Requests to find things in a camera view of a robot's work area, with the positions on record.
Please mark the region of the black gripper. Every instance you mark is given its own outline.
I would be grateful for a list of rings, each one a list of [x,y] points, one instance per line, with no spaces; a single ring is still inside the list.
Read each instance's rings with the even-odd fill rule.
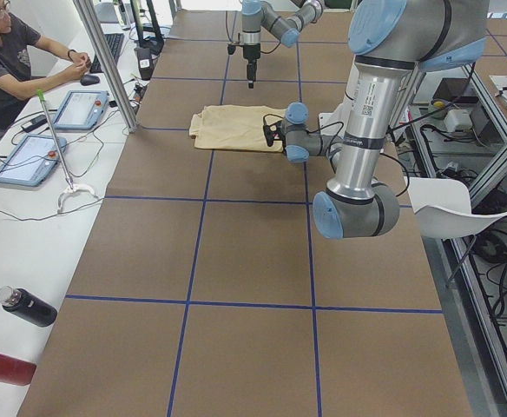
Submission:
[[[286,138],[281,123],[264,123],[262,129],[268,147],[272,147],[276,142],[280,142],[282,146],[286,145]]]
[[[227,53],[232,55],[238,48],[242,49],[242,55],[247,60],[247,85],[249,89],[254,88],[257,78],[257,61],[261,57],[261,48],[259,43],[245,44],[239,42],[230,42],[227,44]]]

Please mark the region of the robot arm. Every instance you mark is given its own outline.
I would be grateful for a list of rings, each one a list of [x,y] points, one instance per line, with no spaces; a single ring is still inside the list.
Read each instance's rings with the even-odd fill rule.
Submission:
[[[231,56],[237,48],[242,49],[242,56],[247,61],[247,85],[254,87],[257,81],[257,64],[263,51],[261,50],[261,29],[265,29],[278,40],[277,47],[294,46],[300,32],[310,23],[315,23],[325,9],[324,1],[293,1],[298,9],[291,17],[282,17],[267,1],[241,2],[241,32],[237,39],[229,37],[227,53]]]
[[[397,197],[373,174],[401,81],[414,69],[476,62],[484,53],[488,10],[486,1],[362,2],[348,32],[358,78],[352,100],[335,110],[331,135],[307,130],[302,103],[264,126],[266,141],[282,141],[289,161],[325,155],[333,164],[333,178],[313,198],[315,225],[325,238],[377,236],[395,226]]]

